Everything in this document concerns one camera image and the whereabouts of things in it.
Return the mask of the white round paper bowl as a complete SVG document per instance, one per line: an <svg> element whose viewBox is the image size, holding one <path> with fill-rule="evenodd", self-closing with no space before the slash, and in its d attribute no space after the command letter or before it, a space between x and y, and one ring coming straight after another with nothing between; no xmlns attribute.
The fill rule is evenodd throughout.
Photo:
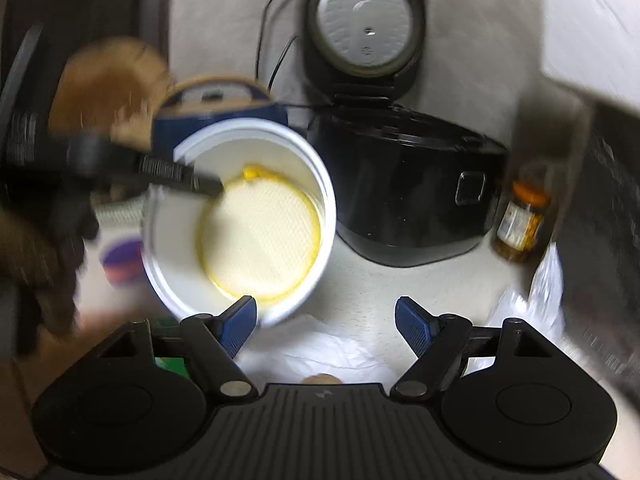
<svg viewBox="0 0 640 480"><path fill-rule="evenodd" d="M143 264L178 320L217 315L243 296L258 322L292 315L331 255L336 203L326 166L307 140L257 118L217 122L178 144L175 160L221 178L217 198L153 186L145 201Z"/></svg>

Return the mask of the clear plastic bag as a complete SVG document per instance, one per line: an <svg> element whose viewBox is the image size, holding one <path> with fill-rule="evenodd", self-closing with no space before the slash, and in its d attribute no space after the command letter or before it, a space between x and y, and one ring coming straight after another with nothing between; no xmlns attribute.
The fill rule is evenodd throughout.
<svg viewBox="0 0 640 480"><path fill-rule="evenodd" d="M485 326L500 327L507 318L520 318L558 346L565 330L563 292L558 245L551 242L534 273L528 296L524 297L513 287L506 289L490 311Z"/></svg>

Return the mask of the green patterned cloth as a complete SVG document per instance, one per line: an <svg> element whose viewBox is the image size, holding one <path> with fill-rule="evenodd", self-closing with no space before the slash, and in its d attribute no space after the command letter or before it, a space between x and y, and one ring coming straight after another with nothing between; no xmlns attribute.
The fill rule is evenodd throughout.
<svg viewBox="0 0 640 480"><path fill-rule="evenodd" d="M96 206L101 228L138 228L141 226L145 199L140 196L123 202Z"/></svg>

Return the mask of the round wooden cutting board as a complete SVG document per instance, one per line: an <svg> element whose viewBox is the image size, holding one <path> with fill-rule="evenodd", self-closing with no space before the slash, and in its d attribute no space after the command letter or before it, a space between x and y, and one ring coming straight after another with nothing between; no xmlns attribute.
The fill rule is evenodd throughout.
<svg viewBox="0 0 640 480"><path fill-rule="evenodd" d="M115 37L89 44L65 64L49 131L62 138L91 130L149 151L154 113L173 83L166 61L140 39Z"/></svg>

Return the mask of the purple pink silicone mat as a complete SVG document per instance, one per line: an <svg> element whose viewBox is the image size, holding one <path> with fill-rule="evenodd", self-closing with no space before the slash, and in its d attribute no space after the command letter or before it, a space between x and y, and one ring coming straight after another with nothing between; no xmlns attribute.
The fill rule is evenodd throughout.
<svg viewBox="0 0 640 480"><path fill-rule="evenodd" d="M122 238L108 245L100 255L107 283L116 289L146 286L148 278L142 256L143 243L139 237Z"/></svg>

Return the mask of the blue rice cooker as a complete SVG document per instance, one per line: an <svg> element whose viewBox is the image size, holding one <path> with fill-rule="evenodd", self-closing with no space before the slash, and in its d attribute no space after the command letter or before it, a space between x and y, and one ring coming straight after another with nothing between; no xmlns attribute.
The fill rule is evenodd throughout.
<svg viewBox="0 0 640 480"><path fill-rule="evenodd" d="M172 159L174 149L207 126L235 118L288 125L285 106L260 82L231 75L201 75L170 87L152 115L151 152Z"/></svg>

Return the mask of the brown food scrap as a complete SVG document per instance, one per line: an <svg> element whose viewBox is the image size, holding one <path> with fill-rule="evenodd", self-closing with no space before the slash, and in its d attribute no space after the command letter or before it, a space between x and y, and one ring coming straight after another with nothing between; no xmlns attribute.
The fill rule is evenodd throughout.
<svg viewBox="0 0 640 480"><path fill-rule="evenodd" d="M302 380L303 385L341 385L341 379L331 374L317 374Z"/></svg>

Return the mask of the glass jar orange lid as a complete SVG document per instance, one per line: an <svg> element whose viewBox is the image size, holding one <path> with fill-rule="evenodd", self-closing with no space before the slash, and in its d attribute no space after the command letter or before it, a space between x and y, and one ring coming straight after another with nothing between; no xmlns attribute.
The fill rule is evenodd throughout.
<svg viewBox="0 0 640 480"><path fill-rule="evenodd" d="M491 241L496 254L510 262L528 259L537 247L550 205L551 196L541 185L529 180L514 180L506 209Z"/></svg>

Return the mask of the black rice cooker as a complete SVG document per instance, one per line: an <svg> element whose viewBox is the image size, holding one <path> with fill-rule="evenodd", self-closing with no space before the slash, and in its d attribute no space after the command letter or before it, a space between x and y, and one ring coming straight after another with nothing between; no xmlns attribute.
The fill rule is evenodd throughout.
<svg viewBox="0 0 640 480"><path fill-rule="evenodd" d="M310 143L334 185L337 233L408 268L474 249L495 218L508 152L400 104L418 80L427 0L303 0L300 53L320 99Z"/></svg>

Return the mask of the white cabinet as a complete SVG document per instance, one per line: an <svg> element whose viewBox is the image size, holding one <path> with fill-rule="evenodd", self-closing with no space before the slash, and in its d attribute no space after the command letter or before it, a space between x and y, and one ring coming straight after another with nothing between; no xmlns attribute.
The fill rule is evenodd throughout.
<svg viewBox="0 0 640 480"><path fill-rule="evenodd" d="M639 0L542 0L541 73L639 113Z"/></svg>

